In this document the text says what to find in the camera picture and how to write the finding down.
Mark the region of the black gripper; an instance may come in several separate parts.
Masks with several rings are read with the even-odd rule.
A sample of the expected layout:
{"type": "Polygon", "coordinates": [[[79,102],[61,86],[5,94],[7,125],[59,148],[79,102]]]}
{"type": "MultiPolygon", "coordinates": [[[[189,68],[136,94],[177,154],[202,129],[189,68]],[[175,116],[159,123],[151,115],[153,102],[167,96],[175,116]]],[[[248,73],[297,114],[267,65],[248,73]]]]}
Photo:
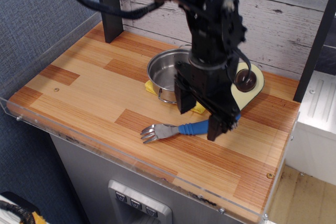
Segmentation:
{"type": "Polygon", "coordinates": [[[207,139],[215,141],[222,133],[234,129],[240,109],[231,93],[232,82],[227,70],[204,70],[190,63],[175,65],[174,93],[181,114],[196,106],[198,101],[208,112],[207,139]]]}

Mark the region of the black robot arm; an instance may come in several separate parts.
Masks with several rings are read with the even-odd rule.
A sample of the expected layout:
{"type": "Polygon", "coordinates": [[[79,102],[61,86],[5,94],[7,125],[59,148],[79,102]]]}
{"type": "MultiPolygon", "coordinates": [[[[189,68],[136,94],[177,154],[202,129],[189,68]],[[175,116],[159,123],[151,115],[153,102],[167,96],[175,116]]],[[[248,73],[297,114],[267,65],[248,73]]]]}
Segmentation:
{"type": "Polygon", "coordinates": [[[240,113],[231,92],[238,62],[244,58],[238,49],[246,32],[239,0],[155,1],[175,1],[185,11],[192,49],[187,63],[175,65],[177,106],[185,113],[200,103],[209,111],[207,138],[213,141],[233,128],[240,113]]]}

